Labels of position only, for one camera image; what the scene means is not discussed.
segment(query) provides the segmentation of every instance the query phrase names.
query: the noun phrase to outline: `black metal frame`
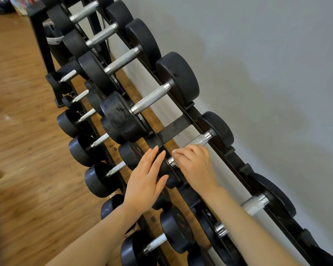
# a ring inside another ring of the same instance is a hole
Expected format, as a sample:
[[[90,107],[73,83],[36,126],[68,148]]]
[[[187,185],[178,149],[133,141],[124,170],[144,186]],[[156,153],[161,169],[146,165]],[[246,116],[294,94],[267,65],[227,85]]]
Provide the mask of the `black metal frame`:
[[[64,4],[69,7],[76,2],[80,0],[64,0]],[[90,0],[83,0],[83,4],[88,3]],[[46,14],[46,8],[42,2],[38,1],[34,5],[30,6],[28,9],[28,16],[31,20],[32,28],[36,36],[37,44],[39,46],[44,64],[47,68],[47,72],[54,72],[54,65],[53,60],[51,57],[51,53],[49,51],[49,47],[47,44],[47,40],[44,34],[44,29],[42,26],[42,22],[46,20],[47,14]],[[98,21],[96,13],[94,15],[89,17],[89,23],[92,27],[92,30],[94,33],[99,32],[101,30],[100,23]],[[126,46],[131,49],[131,45],[123,38],[121,37],[121,40],[126,44]],[[107,64],[111,63],[111,59],[109,59],[109,56],[107,58],[106,54],[108,55],[108,49],[102,46],[102,51],[100,54],[103,55],[103,59],[106,61]],[[153,78],[158,82],[158,84],[162,84],[157,73],[155,71],[151,71],[147,65],[138,57],[139,61],[143,64],[143,66],[146,68],[146,70],[153,76]],[[66,69],[61,68],[62,71],[60,71],[62,74],[66,74]],[[122,89],[122,86],[120,83],[116,80],[116,87],[118,89]],[[60,100],[62,98],[61,93],[57,93],[56,91],[55,97],[56,100]],[[75,88],[72,86],[72,95],[77,95]],[[155,131],[151,128],[151,126],[148,124],[148,122],[143,118],[143,116],[140,116],[142,121],[144,122],[147,130],[149,131],[149,135],[145,137],[145,140],[149,147],[154,147],[155,145],[158,145],[160,147],[160,151],[166,150],[166,159],[171,157],[171,154],[169,151],[165,148],[165,143],[168,142],[170,139],[174,138],[176,135],[181,133],[183,130],[185,130],[188,126],[193,125],[197,131],[202,133],[200,127],[197,124],[197,118],[201,115],[200,112],[194,107],[194,103],[189,104],[186,107],[182,107],[169,93],[169,97],[172,99],[172,101],[177,105],[177,107],[182,112],[182,116],[173,121],[170,125],[165,127],[162,131],[159,133],[155,133]],[[130,103],[133,104],[132,100],[129,98],[128,94],[124,93],[123,97]],[[95,131],[95,137],[98,138],[98,132],[93,125],[92,121],[89,120],[89,123],[92,125],[94,131]],[[235,176],[239,179],[239,181],[244,185],[244,187],[250,192],[251,195],[257,195],[257,191],[255,188],[251,186],[251,183],[247,181],[247,175],[250,173],[253,173],[253,169],[249,164],[244,163],[241,158],[235,153],[235,149],[233,147],[228,148],[226,151],[221,152],[213,143],[209,143],[209,145],[213,148],[213,150],[216,152],[216,154],[222,159],[222,161],[230,168],[230,170],[235,174]],[[107,148],[105,147],[105,150],[107,152],[108,156],[108,163],[114,164],[109,152],[107,151]],[[178,168],[171,169],[172,172],[177,176],[179,185],[177,186],[177,189],[179,193],[182,195],[183,199],[187,203],[187,205],[190,207],[192,212],[194,213],[195,217],[200,222],[203,230],[205,231],[207,237],[210,239],[210,241],[213,243],[213,248],[217,252],[229,252],[231,257],[234,259],[234,261],[230,261],[229,265],[246,265],[245,261],[243,260],[240,252],[237,250],[233,242],[228,236],[225,236],[223,238],[218,237],[218,235],[214,232],[214,225],[217,223],[216,217],[213,215],[211,210],[207,207],[207,205],[204,203],[202,198],[190,187],[190,185],[187,183],[185,177],[182,175],[181,171]],[[123,180],[122,176],[119,174],[120,180],[121,180],[121,191],[124,193],[126,183]],[[284,235],[291,241],[291,243],[296,247],[296,249],[300,252],[300,254],[307,260],[307,262],[310,265],[316,265],[315,260],[310,255],[310,248],[311,246],[318,246],[309,231],[306,229],[303,229],[295,219],[292,217],[288,217],[287,219],[281,219],[277,217],[274,212],[269,208],[265,207],[266,213],[271,217],[271,219],[275,222],[275,224],[281,229],[281,231],[284,233]],[[147,229],[152,237],[153,234],[151,230],[149,229],[146,220],[141,217],[138,221],[138,224],[142,229]],[[160,265],[169,265],[167,262],[165,255],[161,251],[160,248],[158,248],[159,253],[159,264]]]

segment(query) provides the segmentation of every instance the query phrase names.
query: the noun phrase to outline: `gray wall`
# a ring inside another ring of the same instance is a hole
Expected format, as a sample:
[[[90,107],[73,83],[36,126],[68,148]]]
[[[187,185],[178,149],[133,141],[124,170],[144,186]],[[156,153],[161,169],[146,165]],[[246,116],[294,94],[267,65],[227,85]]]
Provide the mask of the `gray wall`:
[[[123,1],[162,55],[176,51],[191,65],[199,111],[228,123],[240,157],[290,197],[295,219],[333,254],[333,0]],[[110,45],[116,57],[126,50],[116,36]],[[142,95],[157,87],[137,61],[124,70]],[[169,98],[152,108],[164,125],[181,115]],[[195,134],[190,128],[176,141]],[[237,201],[247,199],[213,160],[220,182]],[[265,213],[257,218],[304,263]]]

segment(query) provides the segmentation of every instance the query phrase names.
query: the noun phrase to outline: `person's hand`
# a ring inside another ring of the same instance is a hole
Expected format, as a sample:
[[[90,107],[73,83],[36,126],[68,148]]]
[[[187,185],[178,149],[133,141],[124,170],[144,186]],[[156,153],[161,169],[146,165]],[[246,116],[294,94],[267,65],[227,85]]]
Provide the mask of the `person's hand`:
[[[218,187],[207,148],[187,145],[173,150],[172,156],[188,183],[202,197]]]
[[[156,146],[143,155],[138,166],[131,173],[127,184],[123,204],[132,211],[135,210],[138,217],[152,207],[168,180],[168,175],[164,175],[157,182],[165,151],[161,152],[153,162],[157,153],[158,147]]]

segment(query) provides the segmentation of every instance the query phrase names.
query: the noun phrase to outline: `person's left hand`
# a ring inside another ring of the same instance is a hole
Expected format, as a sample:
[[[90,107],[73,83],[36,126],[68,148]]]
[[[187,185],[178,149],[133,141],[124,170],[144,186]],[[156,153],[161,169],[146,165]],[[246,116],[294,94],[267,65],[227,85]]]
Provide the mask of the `person's left hand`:
[[[153,162],[157,153],[158,147],[156,146],[143,155],[138,166],[131,173],[127,184],[124,205],[130,207],[131,210],[136,210],[138,217],[152,207],[168,180],[166,174],[157,182],[165,151],[161,152]]]

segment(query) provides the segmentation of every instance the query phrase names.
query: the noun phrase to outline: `person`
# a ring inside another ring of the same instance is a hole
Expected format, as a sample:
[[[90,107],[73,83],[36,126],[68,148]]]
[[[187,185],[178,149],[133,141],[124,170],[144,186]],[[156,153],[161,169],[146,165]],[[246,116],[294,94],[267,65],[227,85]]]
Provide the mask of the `person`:
[[[47,266],[105,266],[125,232],[149,210],[168,179],[157,175],[165,157],[158,147],[149,149],[129,178],[125,200],[110,215],[80,236]],[[173,157],[191,187],[218,215],[249,266],[298,266],[298,262],[265,232],[217,183],[208,150],[188,145]]]

